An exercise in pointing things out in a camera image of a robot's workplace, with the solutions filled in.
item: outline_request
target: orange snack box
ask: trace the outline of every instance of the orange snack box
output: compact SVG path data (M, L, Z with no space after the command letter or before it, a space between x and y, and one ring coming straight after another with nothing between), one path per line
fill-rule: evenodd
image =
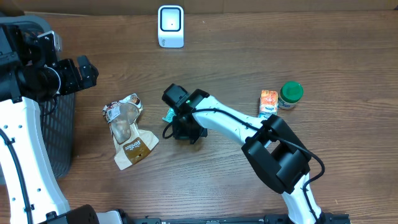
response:
M273 90L262 90L260 97L260 113L261 115L276 115L278 112L278 92Z

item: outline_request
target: product label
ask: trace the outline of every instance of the product label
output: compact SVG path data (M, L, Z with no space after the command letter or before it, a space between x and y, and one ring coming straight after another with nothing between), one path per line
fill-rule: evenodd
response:
M108 114L108 122L113 121L113 119L117 118L120 115L120 107L115 107L106 112Z
M133 165L141 161L150 153L149 148L145 145L140 137L135 138L130 143L125 144L123 149L127 158Z

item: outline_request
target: teal object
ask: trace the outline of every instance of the teal object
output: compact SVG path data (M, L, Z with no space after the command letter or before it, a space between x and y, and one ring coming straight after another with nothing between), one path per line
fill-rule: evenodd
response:
M162 120L171 123L173 121L174 116L176 116L176 114L174 113L174 110L170 108L169 111L167 112L166 117L162 118Z

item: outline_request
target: green jar lid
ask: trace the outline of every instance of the green jar lid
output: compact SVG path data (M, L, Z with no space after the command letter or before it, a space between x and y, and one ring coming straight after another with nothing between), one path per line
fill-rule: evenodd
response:
M304 89L298 82L287 82L280 89L280 97L288 103L296 103L303 94Z

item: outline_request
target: jar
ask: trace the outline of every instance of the jar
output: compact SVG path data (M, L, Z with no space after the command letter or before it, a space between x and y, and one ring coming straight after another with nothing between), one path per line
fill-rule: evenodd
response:
M304 89L298 82L290 81L280 89L278 103L279 108L290 110L303 97Z

